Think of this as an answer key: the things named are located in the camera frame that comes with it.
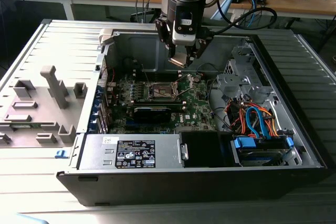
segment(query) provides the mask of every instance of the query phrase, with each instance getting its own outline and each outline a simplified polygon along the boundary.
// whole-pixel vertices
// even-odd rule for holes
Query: metal frame
[[[79,167],[86,135],[80,134],[73,148],[69,168],[58,172],[56,177],[78,198],[81,204],[100,206],[149,203],[146,198],[139,197],[139,188],[141,188],[140,194],[146,193],[150,202],[155,203],[254,199],[256,197],[278,198],[294,188],[317,183],[332,174],[330,168],[335,167],[334,161],[321,144],[315,130],[258,36],[242,34],[234,36],[250,38],[261,66],[274,84],[273,88],[278,90],[277,93],[280,95],[283,105],[289,108],[294,119],[293,123],[299,125],[296,130],[301,131],[306,137],[310,148],[314,150],[314,155],[324,167],[319,165],[240,167],[238,169],[236,167],[198,167],[188,169],[156,168],[146,171],[143,169],[119,169],[113,170],[113,172],[110,169],[81,170]],[[249,186],[244,187],[240,183],[232,184],[227,180],[228,177],[233,181],[249,181]],[[176,190],[176,186],[172,183],[167,183],[168,181],[179,181],[179,190]],[[124,184],[128,187],[127,193],[119,189]]]
[[[51,24],[55,23],[58,27],[67,28],[69,32],[71,28],[79,27],[81,24],[87,28],[111,27],[111,25],[132,27],[135,25],[72,22],[68,20],[53,20]],[[41,28],[44,26],[48,25],[38,27],[16,59],[16,63],[20,63],[25,55],[24,51],[32,46],[34,37],[41,33]],[[267,29],[266,32],[270,37],[277,35],[275,33],[277,31],[272,29]],[[258,34],[260,33],[265,36],[265,31],[258,31]],[[293,36],[290,31],[286,31],[285,34],[288,37]],[[304,45],[303,48],[308,51],[311,50],[310,46]],[[0,87],[3,87],[6,84],[5,79],[2,79],[0,83]],[[336,198],[333,191],[336,177],[330,177],[319,185],[299,188],[286,194],[281,199],[272,201],[200,202],[195,204],[151,204],[88,208],[78,203],[75,197],[59,181],[55,180],[55,168],[69,163],[68,159],[54,159],[56,150],[58,148],[0,149],[0,162],[3,164],[0,179],[1,184],[6,185],[0,191],[0,200],[6,202],[6,204],[3,204],[3,211],[28,214],[35,218],[44,219],[50,224],[62,221],[87,222],[88,214],[90,214],[92,224],[110,223],[112,221],[148,223],[149,219],[162,224],[171,222],[203,223],[209,221],[209,219],[214,222],[223,222],[225,219],[229,224],[238,222],[260,223],[260,221],[267,223],[321,223],[323,221],[332,222],[336,218],[336,211],[334,211]]]

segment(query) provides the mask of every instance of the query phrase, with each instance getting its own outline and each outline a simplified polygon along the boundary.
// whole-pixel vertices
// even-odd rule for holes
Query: electronic components
[[[164,82],[125,76],[117,86],[117,95],[124,99],[111,107],[111,133],[171,134],[216,129],[205,99],[206,81],[197,74]]]

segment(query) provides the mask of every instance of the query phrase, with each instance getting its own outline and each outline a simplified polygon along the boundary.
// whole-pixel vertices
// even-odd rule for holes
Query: table leg
[[[65,11],[65,15],[67,16],[67,20],[75,20],[72,12],[72,2],[71,0],[63,0],[63,8]]]
[[[334,34],[336,34],[336,26],[334,26],[329,33],[327,33],[326,35],[324,35],[323,39],[321,40],[320,44],[317,47],[317,50],[316,50],[317,53],[320,53],[320,51],[322,50],[322,48],[325,46],[325,44],[328,42],[328,40]]]

